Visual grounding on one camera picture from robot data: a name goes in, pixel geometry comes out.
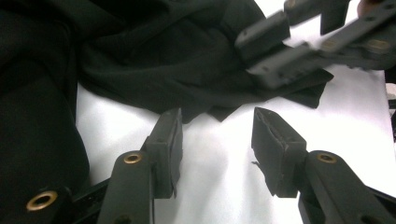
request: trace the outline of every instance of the white table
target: white table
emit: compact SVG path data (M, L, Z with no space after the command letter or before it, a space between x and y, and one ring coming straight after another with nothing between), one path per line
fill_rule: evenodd
M352 0L348 20L356 18ZM283 1L258 2L268 17ZM318 19L292 30L295 45L316 45ZM277 97L243 105L223 122L203 114L183 125L183 159L177 197L155 201L157 224L302 223L297 199L269 193L250 148L253 109L274 110L306 141L307 150L341 156L369 187L396 197L396 160L384 78L344 66L328 68L328 83L317 109ZM159 115L119 104L78 88L77 126L91 164L92 183L110 177L115 159L139 150Z

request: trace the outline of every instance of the white surface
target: white surface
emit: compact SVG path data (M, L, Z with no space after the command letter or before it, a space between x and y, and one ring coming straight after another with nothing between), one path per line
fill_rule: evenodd
M349 18L356 17L351 2ZM283 1L258 1L265 15ZM317 43L318 19L292 30L295 44ZM307 150L341 156L368 186L396 196L396 161L381 73L334 66L318 109L282 98L243 105L223 122L203 114L183 125L183 160L177 198L156 200L156 223L302 223L297 199L272 197L250 138L255 106L274 110L306 141ZM77 126L87 148L92 182L110 177L115 159L139 150L158 115L78 88Z

